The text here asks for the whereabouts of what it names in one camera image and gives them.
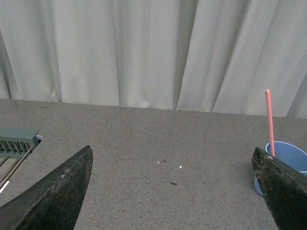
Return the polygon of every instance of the gray countertop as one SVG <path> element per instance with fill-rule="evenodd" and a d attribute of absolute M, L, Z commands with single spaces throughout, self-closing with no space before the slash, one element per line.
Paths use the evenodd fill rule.
<path fill-rule="evenodd" d="M 277 229 L 253 187 L 252 154 L 269 140 L 265 116 L 15 100 L 0 106 L 1 127 L 43 136 L 0 206 L 90 145 L 93 171 L 76 230 Z M 274 118 L 275 139 L 303 150 L 306 127 L 306 119 Z"/>

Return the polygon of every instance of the dark metal claw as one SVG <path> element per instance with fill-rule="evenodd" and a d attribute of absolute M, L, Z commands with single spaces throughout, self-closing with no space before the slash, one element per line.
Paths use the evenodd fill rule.
<path fill-rule="evenodd" d="M 260 148 L 252 164 L 278 228 L 307 230 L 307 177 Z"/>
<path fill-rule="evenodd" d="M 93 165 L 84 147 L 24 193 L 0 208 L 0 230 L 73 230 Z"/>

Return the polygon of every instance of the pink straw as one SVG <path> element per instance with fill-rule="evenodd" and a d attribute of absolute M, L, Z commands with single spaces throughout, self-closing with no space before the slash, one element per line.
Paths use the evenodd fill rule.
<path fill-rule="evenodd" d="M 271 98 L 271 91 L 270 90 L 266 90 L 265 98 L 266 98 L 266 101 L 267 101 L 267 112 L 268 112 L 271 154 L 275 157 L 273 115 L 272 115 L 272 98 Z"/>

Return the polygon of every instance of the curtain fold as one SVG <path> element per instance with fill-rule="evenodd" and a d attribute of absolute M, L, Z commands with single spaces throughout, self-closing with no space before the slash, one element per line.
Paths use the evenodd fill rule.
<path fill-rule="evenodd" d="M 0 0 L 0 98 L 307 118 L 307 2 Z"/>

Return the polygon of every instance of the speckled surface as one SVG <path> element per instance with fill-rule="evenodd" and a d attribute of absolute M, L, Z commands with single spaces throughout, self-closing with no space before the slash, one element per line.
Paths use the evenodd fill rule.
<path fill-rule="evenodd" d="M 253 187 L 253 151 L 269 140 L 264 116 L 14 100 L 0 106 L 0 126 L 35 128 L 44 138 L 0 205 L 90 145 L 93 171 L 76 230 L 277 229 Z M 274 118 L 275 139 L 303 150 L 306 127 L 306 119 Z"/>

